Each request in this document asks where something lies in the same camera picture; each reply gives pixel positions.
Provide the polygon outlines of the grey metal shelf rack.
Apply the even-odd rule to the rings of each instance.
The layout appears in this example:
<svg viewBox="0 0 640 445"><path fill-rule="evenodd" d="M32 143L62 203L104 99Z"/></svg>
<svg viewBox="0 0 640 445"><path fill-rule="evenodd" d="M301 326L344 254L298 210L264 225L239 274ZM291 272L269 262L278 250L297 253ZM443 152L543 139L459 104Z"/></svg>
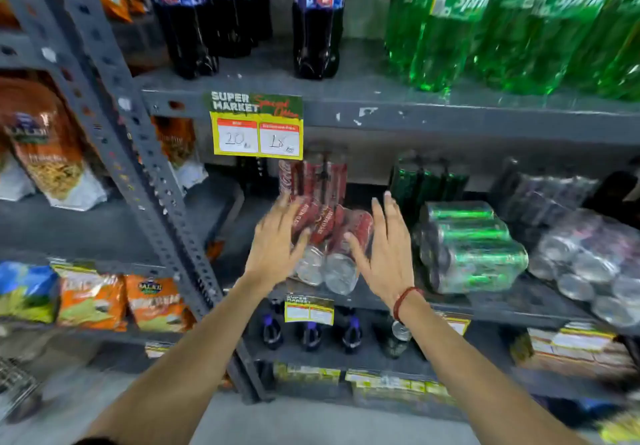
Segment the grey metal shelf rack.
<svg viewBox="0 0 640 445"><path fill-rule="evenodd" d="M476 159L472 171L498 171L504 155L536 144L536 163L558 156L584 173L607 172L640 156L640 104L559 95L501 95L463 80L451 97L412 91L382 71L379 41L351 40L340 70L323 82L295 78L288 37L261 44L251 57L222 61L212 77L185 80L166 66L156 17L111 21L99 0L8 0L20 29L0 27L0 75L32 69L49 75L79 125L93 168L106 171L108 200L87 212L51 207L43 194L0 201L0 259L69 264L99 273L175 278L200 320L241 271L249 225L268 201L245 195L243 173L209 162L211 91L303 98L305 142L351 149L349 174L380 182L348 185L349 206L381 196L395 154L434 149L452 161ZM151 116L193 119L207 179L186 193L177 183Z"/></svg>

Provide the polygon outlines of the small dark bottle blue cap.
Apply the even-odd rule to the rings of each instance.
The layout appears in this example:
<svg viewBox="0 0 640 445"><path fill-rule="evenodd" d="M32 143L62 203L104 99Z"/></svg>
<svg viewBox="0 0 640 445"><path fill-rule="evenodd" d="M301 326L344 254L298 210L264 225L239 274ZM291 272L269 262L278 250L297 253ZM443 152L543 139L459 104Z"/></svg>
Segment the small dark bottle blue cap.
<svg viewBox="0 0 640 445"><path fill-rule="evenodd" d="M356 314L349 316L341 336L342 349L346 354L357 353L362 345L362 326Z"/></svg>
<svg viewBox="0 0 640 445"><path fill-rule="evenodd" d="M282 332L284 324L283 312L284 304L272 302L269 310L263 312L261 316L260 332L262 342L266 348L272 351L278 350L284 342Z"/></svg>
<svg viewBox="0 0 640 445"><path fill-rule="evenodd" d="M323 328L315 321L306 321L300 324L299 339L305 352L316 352L322 344Z"/></svg>

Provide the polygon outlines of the blue green snack packet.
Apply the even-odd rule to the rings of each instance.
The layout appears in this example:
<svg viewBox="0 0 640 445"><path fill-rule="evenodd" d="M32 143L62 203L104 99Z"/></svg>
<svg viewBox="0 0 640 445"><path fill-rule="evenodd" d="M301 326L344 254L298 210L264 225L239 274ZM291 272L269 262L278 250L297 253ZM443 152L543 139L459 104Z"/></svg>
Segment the blue green snack packet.
<svg viewBox="0 0 640 445"><path fill-rule="evenodd" d="M59 297L59 275L50 266L0 262L0 317L52 324Z"/></svg>

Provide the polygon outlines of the stack of white yellow boxes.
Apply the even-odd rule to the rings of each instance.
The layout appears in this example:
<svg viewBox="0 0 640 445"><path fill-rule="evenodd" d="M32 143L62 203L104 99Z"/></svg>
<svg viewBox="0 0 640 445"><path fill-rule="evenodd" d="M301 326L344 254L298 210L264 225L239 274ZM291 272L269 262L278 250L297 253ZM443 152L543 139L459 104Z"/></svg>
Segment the stack of white yellow boxes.
<svg viewBox="0 0 640 445"><path fill-rule="evenodd" d="M626 345L615 334L597 330L526 328L509 345L515 366L621 382L640 375Z"/></svg>

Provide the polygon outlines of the person's right hand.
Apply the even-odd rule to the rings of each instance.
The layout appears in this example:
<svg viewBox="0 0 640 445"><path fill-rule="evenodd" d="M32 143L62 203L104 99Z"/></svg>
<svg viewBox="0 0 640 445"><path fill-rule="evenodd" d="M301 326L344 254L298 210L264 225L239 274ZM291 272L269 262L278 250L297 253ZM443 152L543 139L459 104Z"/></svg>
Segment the person's right hand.
<svg viewBox="0 0 640 445"><path fill-rule="evenodd" d="M410 239L401 214L401 238L387 239L384 199L381 204L372 198L373 237L371 241L371 271L360 271L371 291L399 317L399 303L412 291L414 283Z"/></svg>

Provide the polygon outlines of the upright pack of green cans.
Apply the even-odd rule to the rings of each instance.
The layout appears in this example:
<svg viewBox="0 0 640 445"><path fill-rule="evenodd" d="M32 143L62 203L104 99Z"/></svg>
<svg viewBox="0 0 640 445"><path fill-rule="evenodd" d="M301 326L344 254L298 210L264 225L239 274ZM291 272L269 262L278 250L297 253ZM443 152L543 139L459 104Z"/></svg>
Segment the upright pack of green cans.
<svg viewBox="0 0 640 445"><path fill-rule="evenodd" d="M427 153L401 153L392 167L388 191L395 198L404 222L411 227L428 201L455 201L461 198L470 179L464 163Z"/></svg>

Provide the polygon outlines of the dark cola bottle blue label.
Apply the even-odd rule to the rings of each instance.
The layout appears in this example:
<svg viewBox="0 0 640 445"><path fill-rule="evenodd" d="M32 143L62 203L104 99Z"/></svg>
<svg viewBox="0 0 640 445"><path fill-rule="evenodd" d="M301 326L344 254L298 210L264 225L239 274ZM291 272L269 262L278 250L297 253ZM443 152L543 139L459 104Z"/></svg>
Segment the dark cola bottle blue label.
<svg viewBox="0 0 640 445"><path fill-rule="evenodd" d="M336 75L345 3L346 0L292 1L292 55L297 77L323 80Z"/></svg>
<svg viewBox="0 0 640 445"><path fill-rule="evenodd" d="M247 0L208 0L210 45L223 58L242 58L252 51Z"/></svg>
<svg viewBox="0 0 640 445"><path fill-rule="evenodd" d="M174 72L187 80L217 74L219 61L205 20L209 0L151 1Z"/></svg>

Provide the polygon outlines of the small bottle silver cap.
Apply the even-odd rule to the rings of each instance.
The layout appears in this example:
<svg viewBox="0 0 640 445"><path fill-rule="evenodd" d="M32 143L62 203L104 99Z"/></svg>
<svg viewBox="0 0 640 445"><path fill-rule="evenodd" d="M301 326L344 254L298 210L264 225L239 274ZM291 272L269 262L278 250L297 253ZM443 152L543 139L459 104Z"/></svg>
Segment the small bottle silver cap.
<svg viewBox="0 0 640 445"><path fill-rule="evenodd" d="M385 328L382 349L390 359L399 359L408 348L412 340L412 333L400 321L391 319Z"/></svg>

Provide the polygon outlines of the person's right forearm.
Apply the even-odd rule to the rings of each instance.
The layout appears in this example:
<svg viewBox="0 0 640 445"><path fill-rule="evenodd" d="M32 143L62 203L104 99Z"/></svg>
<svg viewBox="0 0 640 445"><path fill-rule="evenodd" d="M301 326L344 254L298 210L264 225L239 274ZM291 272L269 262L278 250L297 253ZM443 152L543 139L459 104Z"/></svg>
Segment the person's right forearm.
<svg viewBox="0 0 640 445"><path fill-rule="evenodd" d="M481 445L591 445L451 328L415 287L398 303L400 322L467 415Z"/></svg>

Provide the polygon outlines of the large orange snack packet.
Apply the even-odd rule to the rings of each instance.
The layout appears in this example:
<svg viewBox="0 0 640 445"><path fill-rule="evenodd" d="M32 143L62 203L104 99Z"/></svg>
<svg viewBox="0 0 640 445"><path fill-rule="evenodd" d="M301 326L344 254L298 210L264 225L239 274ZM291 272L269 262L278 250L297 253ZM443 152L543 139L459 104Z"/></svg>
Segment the large orange snack packet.
<svg viewBox="0 0 640 445"><path fill-rule="evenodd" d="M0 77L0 128L51 207L87 212L108 200L79 128L48 86Z"/></svg>

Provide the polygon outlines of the wrapped pack of green cans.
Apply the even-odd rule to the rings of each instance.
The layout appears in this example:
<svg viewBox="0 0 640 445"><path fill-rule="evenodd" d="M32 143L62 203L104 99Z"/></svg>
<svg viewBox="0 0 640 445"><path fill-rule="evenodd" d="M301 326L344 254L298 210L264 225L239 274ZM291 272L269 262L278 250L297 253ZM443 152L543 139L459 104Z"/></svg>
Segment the wrapped pack of green cans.
<svg viewBox="0 0 640 445"><path fill-rule="evenodd" d="M525 247L482 200L425 202L412 239L429 285L442 295L505 291L529 266Z"/></svg>

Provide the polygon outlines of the green soda bottle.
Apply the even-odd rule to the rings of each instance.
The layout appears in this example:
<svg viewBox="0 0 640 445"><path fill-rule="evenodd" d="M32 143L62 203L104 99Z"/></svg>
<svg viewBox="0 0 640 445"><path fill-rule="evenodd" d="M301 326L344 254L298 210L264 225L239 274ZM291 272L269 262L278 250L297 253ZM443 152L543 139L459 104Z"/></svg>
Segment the green soda bottle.
<svg viewBox="0 0 640 445"><path fill-rule="evenodd" d="M605 1L564 82L585 93L640 102L640 0Z"/></svg>
<svg viewBox="0 0 640 445"><path fill-rule="evenodd" d="M551 93L605 1L491 0L474 54L476 75L509 93Z"/></svg>
<svg viewBox="0 0 640 445"><path fill-rule="evenodd" d="M385 48L391 72L409 78L424 23L433 0L390 0Z"/></svg>
<svg viewBox="0 0 640 445"><path fill-rule="evenodd" d="M448 92L459 78L491 0L429 0L409 70L410 84Z"/></svg>

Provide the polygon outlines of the orange green snack packet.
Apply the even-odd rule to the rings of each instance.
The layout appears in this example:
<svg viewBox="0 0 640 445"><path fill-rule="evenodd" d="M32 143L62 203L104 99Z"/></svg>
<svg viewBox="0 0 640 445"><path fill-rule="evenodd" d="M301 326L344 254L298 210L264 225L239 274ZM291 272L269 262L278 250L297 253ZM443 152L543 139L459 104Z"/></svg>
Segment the orange green snack packet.
<svg viewBox="0 0 640 445"><path fill-rule="evenodd" d="M120 274L69 264L52 264L60 278L57 324L94 330L125 332L127 301Z"/></svg>
<svg viewBox="0 0 640 445"><path fill-rule="evenodd" d="M188 332L195 317L171 278L124 277L127 303L143 332Z"/></svg>

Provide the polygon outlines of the person's left forearm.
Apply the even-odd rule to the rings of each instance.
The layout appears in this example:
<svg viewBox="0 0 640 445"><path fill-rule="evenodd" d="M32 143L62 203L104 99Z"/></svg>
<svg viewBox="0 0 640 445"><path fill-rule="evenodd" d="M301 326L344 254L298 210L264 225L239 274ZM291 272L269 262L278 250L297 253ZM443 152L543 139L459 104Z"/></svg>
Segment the person's left forearm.
<svg viewBox="0 0 640 445"><path fill-rule="evenodd" d="M247 271L72 445L189 445L252 314L288 273Z"/></svg>

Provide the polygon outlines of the wrapped pack of red cans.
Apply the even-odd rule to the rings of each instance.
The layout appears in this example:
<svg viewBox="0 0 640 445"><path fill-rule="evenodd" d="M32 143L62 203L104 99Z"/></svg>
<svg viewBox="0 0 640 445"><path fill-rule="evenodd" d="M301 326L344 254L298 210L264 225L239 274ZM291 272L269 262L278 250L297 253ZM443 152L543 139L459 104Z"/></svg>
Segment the wrapped pack of red cans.
<svg viewBox="0 0 640 445"><path fill-rule="evenodd" d="M352 234L365 252L374 232L372 214L342 205L322 205L305 197L292 223L291 248L307 228L310 238L290 276L310 286L324 284L335 294L349 295L360 271L345 235Z"/></svg>

